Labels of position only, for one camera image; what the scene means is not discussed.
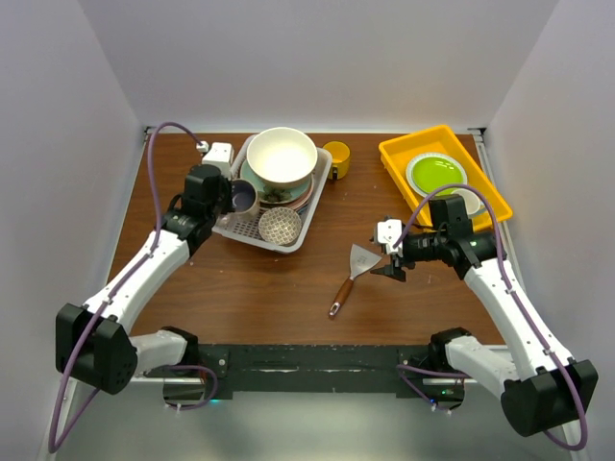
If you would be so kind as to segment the pink mug purple interior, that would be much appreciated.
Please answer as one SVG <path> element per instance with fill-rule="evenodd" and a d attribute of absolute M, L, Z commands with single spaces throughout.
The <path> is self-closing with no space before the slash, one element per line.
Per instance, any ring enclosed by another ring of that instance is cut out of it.
<path fill-rule="evenodd" d="M 259 213 L 259 197 L 254 185 L 242 179 L 233 180 L 231 185 L 236 218 L 243 221 L 256 219 Z"/>

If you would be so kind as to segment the white perforated plastic basket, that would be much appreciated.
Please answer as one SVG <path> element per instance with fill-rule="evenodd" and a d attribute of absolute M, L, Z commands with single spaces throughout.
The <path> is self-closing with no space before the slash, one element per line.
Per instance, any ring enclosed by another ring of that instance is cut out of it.
<path fill-rule="evenodd" d="M 249 142 L 255 135 L 251 135 L 244 142 L 239 152 L 236 154 L 232 163 L 231 171 L 235 179 L 240 179 L 239 170 L 244 161 L 246 161 L 246 152 Z M 325 149 L 318 148 L 318 160 L 313 172 L 310 175 L 311 185 L 308 192 L 312 191 L 313 195 L 309 204 L 301 210 L 299 214 L 302 220 L 302 228 L 299 237 L 290 245 L 279 246 L 268 242 L 265 242 L 258 233 L 258 220 L 262 214 L 267 211 L 260 208 L 258 217 L 252 221 L 239 220 L 233 215 L 227 215 L 223 218 L 219 218 L 213 231 L 232 240 L 236 240 L 248 245 L 263 248 L 265 250 L 274 251 L 282 254 L 290 254 L 297 251 L 303 244 L 308 228 L 311 224 L 313 215 L 318 206 L 321 194 L 324 190 L 324 186 L 327 183 L 329 170 L 332 164 L 332 155 Z"/>

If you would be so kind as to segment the mint green flower plate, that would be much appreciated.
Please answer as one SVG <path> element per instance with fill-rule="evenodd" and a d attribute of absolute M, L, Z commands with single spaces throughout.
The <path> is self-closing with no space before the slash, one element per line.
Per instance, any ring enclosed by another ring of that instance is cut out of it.
<path fill-rule="evenodd" d="M 251 169 L 247 161 L 244 161 L 239 170 L 239 177 L 250 182 L 256 189 L 260 201 L 268 205 L 287 204 L 299 199 L 308 192 L 311 178 L 292 188 L 278 188 L 266 184 Z"/>

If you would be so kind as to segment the white bowl patterned inside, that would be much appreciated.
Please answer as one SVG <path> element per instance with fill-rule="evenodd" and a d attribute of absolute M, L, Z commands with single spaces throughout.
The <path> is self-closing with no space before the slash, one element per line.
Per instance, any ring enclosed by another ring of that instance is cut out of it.
<path fill-rule="evenodd" d="M 276 127 L 256 134 L 249 142 L 246 160 L 267 185 L 292 188 L 303 183 L 314 170 L 318 153 L 303 132 Z"/>

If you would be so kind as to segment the small brown patterned bowl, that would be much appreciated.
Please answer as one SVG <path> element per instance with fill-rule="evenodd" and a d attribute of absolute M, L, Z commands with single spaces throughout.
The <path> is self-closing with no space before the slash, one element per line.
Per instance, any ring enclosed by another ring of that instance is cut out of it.
<path fill-rule="evenodd" d="M 287 246 L 298 237 L 302 228 L 299 214 L 288 207 L 274 207 L 258 220 L 258 233 L 268 243 Z"/>

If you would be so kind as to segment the pink polka dot plate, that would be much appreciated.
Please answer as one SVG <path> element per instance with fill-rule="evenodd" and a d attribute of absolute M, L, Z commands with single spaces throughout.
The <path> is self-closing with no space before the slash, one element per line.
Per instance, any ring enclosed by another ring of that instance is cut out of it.
<path fill-rule="evenodd" d="M 285 208 L 289 208 L 289 209 L 292 209 L 300 213 L 301 210 L 304 209 L 309 204 L 312 195 L 313 195 L 312 191 L 307 192 L 306 194 L 304 194 L 302 197 L 298 198 L 297 200 L 286 203 L 286 204 L 266 204 L 264 202 L 261 202 L 260 208 L 267 210 L 267 209 L 275 208 L 275 207 L 285 207 Z"/>

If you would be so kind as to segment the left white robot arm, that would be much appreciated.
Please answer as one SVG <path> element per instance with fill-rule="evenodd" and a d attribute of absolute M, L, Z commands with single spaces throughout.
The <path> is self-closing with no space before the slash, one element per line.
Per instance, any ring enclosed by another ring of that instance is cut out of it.
<path fill-rule="evenodd" d="M 194 335 L 178 328 L 133 336 L 140 312 L 162 284 L 211 237 L 219 216 L 233 211 L 230 181 L 212 165 L 193 166 L 184 191 L 144 246 L 101 291 L 56 317 L 56 368 L 115 395 L 133 376 L 167 367 L 176 376 L 198 368 Z"/>

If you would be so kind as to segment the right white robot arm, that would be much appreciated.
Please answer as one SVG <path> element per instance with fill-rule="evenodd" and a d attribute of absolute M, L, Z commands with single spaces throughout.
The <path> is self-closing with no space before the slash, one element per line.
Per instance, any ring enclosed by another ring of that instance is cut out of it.
<path fill-rule="evenodd" d="M 373 239 L 390 262 L 377 274 L 403 281 L 419 262 L 445 263 L 481 301 L 510 357 L 492 352 L 464 328 L 451 328 L 431 337 L 423 375 L 475 380 L 499 400 L 506 420 L 523 437 L 577 421 L 580 439 L 572 448 L 584 448 L 596 368 L 576 360 L 541 320 L 513 277 L 497 230 L 474 231 L 457 194 L 427 204 L 430 231 L 412 233 L 398 219 L 378 222 Z"/>

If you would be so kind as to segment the light blue mug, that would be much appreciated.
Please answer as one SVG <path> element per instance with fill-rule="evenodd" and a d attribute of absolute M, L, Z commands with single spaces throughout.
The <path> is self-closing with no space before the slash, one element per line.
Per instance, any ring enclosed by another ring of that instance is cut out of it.
<path fill-rule="evenodd" d="M 457 188 L 453 193 L 463 199 L 466 214 L 469 218 L 474 219 L 485 212 L 485 206 L 475 192 L 464 188 Z"/>

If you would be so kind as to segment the green plate white rim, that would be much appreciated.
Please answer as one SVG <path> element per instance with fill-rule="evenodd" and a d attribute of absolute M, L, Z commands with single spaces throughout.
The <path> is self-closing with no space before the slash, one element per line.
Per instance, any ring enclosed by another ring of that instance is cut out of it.
<path fill-rule="evenodd" d="M 447 184 L 467 184 L 464 167 L 454 158 L 437 152 L 420 154 L 406 167 L 410 188 L 421 197 Z"/>

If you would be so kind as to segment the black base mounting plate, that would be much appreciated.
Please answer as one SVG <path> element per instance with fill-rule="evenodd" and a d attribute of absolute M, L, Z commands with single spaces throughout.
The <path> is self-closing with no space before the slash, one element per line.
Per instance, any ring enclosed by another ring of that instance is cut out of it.
<path fill-rule="evenodd" d="M 399 364 L 428 367 L 425 346 L 203 345 L 200 364 L 218 378 L 215 400 L 240 393 L 353 393 L 417 396 L 455 410 L 469 383 L 461 378 L 399 372 Z"/>

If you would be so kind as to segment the yellow plastic tray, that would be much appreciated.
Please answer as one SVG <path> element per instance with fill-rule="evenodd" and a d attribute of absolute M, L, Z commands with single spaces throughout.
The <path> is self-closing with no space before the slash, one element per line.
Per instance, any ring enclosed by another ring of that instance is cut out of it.
<path fill-rule="evenodd" d="M 491 181 L 489 168 L 480 158 L 479 147 L 473 141 L 475 154 L 463 144 L 453 130 L 439 125 L 419 132 L 404 134 L 385 140 L 379 144 L 381 162 L 402 194 L 405 202 L 413 211 L 423 200 L 415 192 L 406 178 L 406 169 L 412 160 L 427 153 L 445 154 L 456 160 L 465 170 L 468 183 L 481 192 L 493 207 L 499 223 L 510 219 L 513 211 L 502 194 Z"/>

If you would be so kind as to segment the yellow mug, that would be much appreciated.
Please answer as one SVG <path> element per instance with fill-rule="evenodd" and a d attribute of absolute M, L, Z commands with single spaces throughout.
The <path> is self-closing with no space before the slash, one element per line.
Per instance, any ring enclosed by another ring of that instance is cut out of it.
<path fill-rule="evenodd" d="M 332 155 L 332 164 L 328 179 L 332 181 L 343 179 L 350 168 L 350 147 L 341 141 L 330 141 L 326 143 L 323 148 Z"/>

